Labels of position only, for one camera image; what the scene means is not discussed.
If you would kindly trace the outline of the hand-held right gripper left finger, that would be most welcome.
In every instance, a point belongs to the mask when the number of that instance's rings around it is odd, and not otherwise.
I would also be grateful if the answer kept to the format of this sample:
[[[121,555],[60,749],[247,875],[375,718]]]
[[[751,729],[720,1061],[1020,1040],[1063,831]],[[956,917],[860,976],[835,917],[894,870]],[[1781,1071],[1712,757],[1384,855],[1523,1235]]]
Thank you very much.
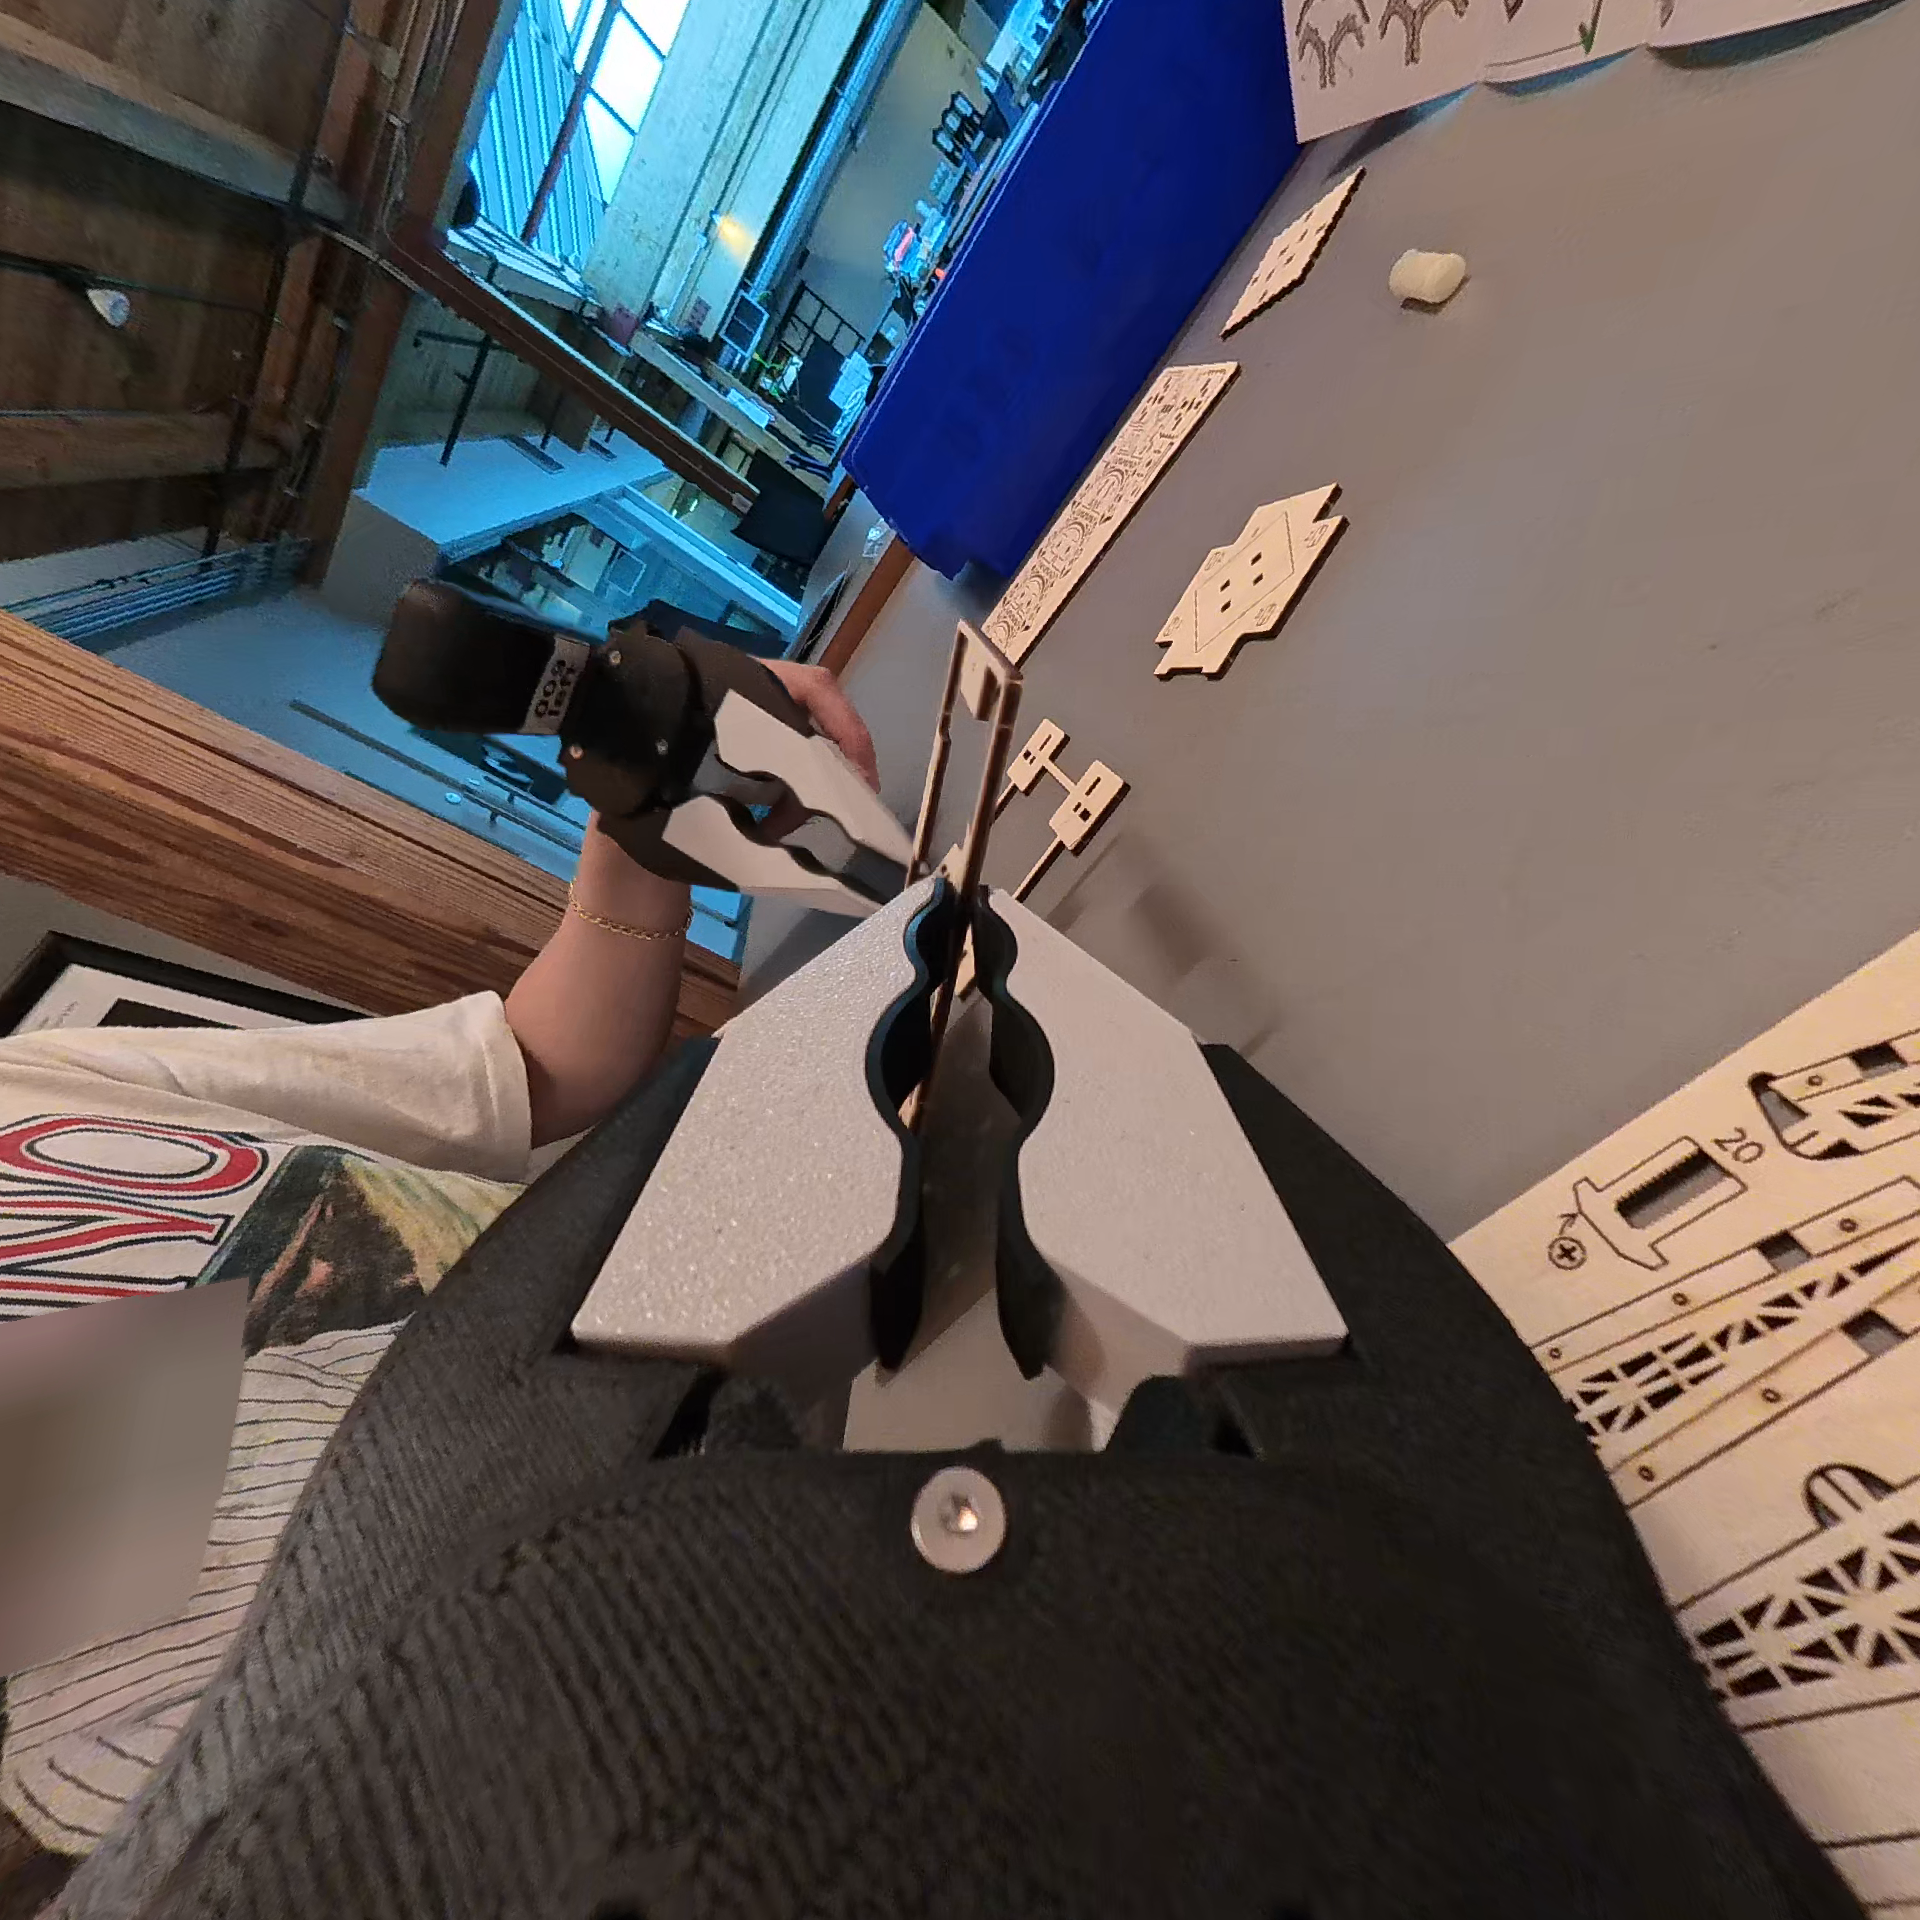
[[[572,1319],[588,1353],[689,1360],[836,1438],[920,1320],[920,1141],[953,887],[919,879],[729,1019]]]

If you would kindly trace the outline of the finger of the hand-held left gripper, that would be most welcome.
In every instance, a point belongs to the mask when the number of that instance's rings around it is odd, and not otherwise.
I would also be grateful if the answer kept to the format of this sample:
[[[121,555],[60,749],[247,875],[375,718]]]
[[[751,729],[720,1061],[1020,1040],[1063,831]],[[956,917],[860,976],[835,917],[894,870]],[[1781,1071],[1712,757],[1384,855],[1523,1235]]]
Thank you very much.
[[[748,696],[724,696],[713,714],[713,762],[721,798],[785,807],[799,822],[828,819],[857,851],[909,861],[909,831],[805,714],[790,725]]]
[[[828,819],[841,831],[854,855],[849,869],[829,869],[819,855],[769,835],[769,819],[753,819],[740,801],[718,795],[661,809],[657,841],[742,895],[782,897],[831,917],[870,917],[903,890],[915,838],[875,795],[789,798],[805,822]]]

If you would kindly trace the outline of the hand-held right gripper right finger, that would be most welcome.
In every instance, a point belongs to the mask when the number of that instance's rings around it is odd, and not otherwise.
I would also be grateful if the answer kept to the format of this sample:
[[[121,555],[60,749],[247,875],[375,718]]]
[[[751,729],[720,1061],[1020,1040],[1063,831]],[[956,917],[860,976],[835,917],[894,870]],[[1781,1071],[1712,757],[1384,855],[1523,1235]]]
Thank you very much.
[[[1008,1354],[989,1439],[1093,1451],[1140,1384],[1345,1347],[1199,1037],[1001,888],[980,904],[980,1029]]]

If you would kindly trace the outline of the wooden puzzle sheet square cutout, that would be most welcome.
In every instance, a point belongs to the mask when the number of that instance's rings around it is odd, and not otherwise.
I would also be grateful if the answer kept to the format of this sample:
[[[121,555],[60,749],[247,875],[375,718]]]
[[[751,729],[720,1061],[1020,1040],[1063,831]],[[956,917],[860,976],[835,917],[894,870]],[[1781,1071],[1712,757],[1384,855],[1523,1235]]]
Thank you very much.
[[[920,1131],[929,1102],[933,1078],[941,1057],[945,1025],[960,999],[960,970],[968,958],[976,907],[980,901],[980,870],[992,838],[992,818],[1013,747],[1013,729],[1022,699],[1020,664],[1003,648],[967,618],[956,624],[950,655],[939,696],[927,768],[920,790],[915,848],[905,869],[907,879],[939,878],[929,859],[933,830],[939,822],[943,778],[953,745],[953,710],[967,713],[987,729],[980,776],[967,830],[960,838],[960,864],[956,875],[941,879],[941,904],[950,909],[943,922],[943,941],[934,946],[929,962],[927,1001],[927,1053],[919,1070],[919,1083],[903,1096],[899,1117],[903,1122],[903,1242],[888,1257],[872,1283],[875,1338],[880,1362],[895,1368],[919,1329],[926,1294],[926,1226],[923,1226],[923,1154]]]

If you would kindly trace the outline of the wooden four-square frame piece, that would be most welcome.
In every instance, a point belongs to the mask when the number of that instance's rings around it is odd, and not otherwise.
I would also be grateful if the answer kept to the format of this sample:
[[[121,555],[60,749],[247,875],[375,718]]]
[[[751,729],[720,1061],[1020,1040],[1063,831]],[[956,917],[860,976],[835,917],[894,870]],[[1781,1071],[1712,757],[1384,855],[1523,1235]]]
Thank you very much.
[[[1035,793],[1045,778],[1063,787],[1061,801],[1046,818],[1048,841],[1045,850],[1011,888],[1015,901],[1025,901],[1061,855],[1080,855],[1129,790],[1129,781],[1101,758],[1093,758],[1080,775],[1070,775],[1061,766],[1064,745],[1070,745],[1068,731],[1045,718],[1001,775],[992,807],[993,818],[1005,811],[1013,798]]]

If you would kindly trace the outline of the cross-shaped wooden piece diamond print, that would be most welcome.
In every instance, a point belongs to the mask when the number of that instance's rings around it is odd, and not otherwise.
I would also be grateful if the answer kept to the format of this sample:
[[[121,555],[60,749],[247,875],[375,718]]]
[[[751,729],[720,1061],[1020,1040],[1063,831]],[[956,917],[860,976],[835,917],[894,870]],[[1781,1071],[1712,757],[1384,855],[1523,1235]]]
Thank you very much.
[[[1156,677],[1220,679],[1248,639],[1272,638],[1345,527],[1340,483],[1269,501],[1203,558],[1163,618]]]

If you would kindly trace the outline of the person's left forearm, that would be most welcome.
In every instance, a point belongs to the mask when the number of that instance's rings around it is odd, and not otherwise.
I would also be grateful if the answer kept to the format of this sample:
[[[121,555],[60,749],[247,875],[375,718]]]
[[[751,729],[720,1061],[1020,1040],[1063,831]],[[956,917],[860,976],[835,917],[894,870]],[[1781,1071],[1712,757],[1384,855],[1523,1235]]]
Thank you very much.
[[[590,1131],[657,1065],[687,926],[689,888],[643,869],[592,814],[563,919],[504,999],[533,1147]]]

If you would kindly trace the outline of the person's left hand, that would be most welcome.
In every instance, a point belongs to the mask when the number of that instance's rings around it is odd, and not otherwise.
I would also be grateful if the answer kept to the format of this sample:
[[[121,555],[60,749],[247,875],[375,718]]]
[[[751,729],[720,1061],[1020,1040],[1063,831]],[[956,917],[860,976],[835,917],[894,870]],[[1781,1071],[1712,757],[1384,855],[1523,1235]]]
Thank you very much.
[[[880,790],[880,768],[872,735],[853,706],[841,680],[819,663],[769,659],[767,672],[780,679],[789,696],[799,704],[813,729],[857,768],[870,790]]]

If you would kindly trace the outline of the wooden puzzle sheet arch parts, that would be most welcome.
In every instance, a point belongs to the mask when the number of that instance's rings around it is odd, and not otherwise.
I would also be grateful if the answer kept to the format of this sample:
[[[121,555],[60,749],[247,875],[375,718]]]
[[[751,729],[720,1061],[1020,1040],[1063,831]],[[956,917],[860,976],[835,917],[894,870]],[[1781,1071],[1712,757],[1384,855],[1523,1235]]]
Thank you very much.
[[[1033,650],[1239,369],[1233,361],[1166,368],[1145,387],[980,626],[1011,663]]]

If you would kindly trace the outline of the thick wooden beam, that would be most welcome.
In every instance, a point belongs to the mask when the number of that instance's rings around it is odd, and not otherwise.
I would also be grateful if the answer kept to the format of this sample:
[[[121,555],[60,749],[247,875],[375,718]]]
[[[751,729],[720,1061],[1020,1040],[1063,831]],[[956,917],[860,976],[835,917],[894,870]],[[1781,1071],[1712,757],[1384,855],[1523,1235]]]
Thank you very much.
[[[670,943],[371,783],[1,614],[1,865],[371,1014],[508,992],[552,935]]]

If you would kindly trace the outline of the blue plastic bin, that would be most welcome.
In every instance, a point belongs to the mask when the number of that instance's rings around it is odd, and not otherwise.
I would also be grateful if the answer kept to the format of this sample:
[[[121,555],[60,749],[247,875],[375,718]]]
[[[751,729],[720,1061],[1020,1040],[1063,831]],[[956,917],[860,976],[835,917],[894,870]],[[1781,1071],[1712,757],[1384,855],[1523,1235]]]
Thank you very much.
[[[1024,561],[1299,147],[1280,2],[1104,3],[847,443],[919,561]]]

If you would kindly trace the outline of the small serrated square wooden piece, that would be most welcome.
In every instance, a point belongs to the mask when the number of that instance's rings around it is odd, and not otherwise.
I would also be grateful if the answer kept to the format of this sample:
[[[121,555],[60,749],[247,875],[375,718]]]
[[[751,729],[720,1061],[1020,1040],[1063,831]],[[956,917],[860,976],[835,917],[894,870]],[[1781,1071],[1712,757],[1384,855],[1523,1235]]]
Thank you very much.
[[[1350,168],[1269,241],[1219,330],[1220,339],[1233,335],[1307,275],[1363,177],[1364,165]]]

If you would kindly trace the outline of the large wooden sheet lattice parts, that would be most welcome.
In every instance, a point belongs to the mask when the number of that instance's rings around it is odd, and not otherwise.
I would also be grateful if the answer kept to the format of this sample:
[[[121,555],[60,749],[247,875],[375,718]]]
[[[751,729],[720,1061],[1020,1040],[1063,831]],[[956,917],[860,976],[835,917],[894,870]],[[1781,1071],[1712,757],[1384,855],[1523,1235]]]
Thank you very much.
[[[1870,1915],[1918,1907],[1916,1025],[1910,935],[1451,1242]]]

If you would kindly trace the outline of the white tower instruction sheet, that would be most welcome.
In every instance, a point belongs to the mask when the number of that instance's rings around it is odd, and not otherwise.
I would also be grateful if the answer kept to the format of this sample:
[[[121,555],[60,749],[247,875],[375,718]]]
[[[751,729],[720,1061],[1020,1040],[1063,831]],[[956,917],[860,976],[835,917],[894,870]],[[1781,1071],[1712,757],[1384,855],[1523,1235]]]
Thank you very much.
[[[1284,2],[1301,144],[1475,83],[1566,79],[1633,53],[1668,63],[1764,56],[1870,15],[1863,2]]]

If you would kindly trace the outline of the black picture frame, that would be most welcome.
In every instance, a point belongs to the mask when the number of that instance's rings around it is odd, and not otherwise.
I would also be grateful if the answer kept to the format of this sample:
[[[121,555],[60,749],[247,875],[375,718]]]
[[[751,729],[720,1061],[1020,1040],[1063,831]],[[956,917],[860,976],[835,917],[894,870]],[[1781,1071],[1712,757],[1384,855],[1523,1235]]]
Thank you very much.
[[[48,931],[1,990],[1,1034],[93,1029],[284,1029],[344,1023],[340,1003],[166,958]]]

